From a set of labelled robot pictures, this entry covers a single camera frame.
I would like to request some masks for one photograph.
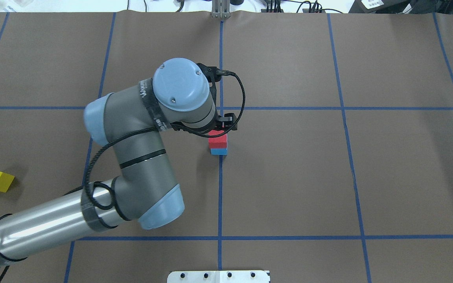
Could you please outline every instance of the red block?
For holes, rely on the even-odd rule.
[[[223,131],[212,130],[208,133],[210,136],[221,134]],[[228,134],[219,138],[209,138],[209,149],[226,149],[228,148]]]

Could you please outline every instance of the white sticker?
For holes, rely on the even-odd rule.
[[[382,6],[383,2],[382,0],[361,0],[361,3],[367,8],[367,9],[373,9],[378,6]]]

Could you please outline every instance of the silver metal tube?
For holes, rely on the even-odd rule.
[[[95,233],[83,217],[82,193],[77,191],[1,219],[0,253],[17,260]],[[103,188],[96,188],[94,197],[103,205],[111,202]],[[110,226],[124,222],[115,208],[96,211]]]

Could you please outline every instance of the blue block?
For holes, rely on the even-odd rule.
[[[228,148],[226,148],[226,149],[211,149],[211,154],[212,155],[227,155],[228,154]]]

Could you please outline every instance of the white bracket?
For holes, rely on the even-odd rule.
[[[203,272],[171,272],[167,283],[270,283],[265,270],[222,270]]]
[[[230,0],[212,0],[211,16],[220,20],[230,18]]]

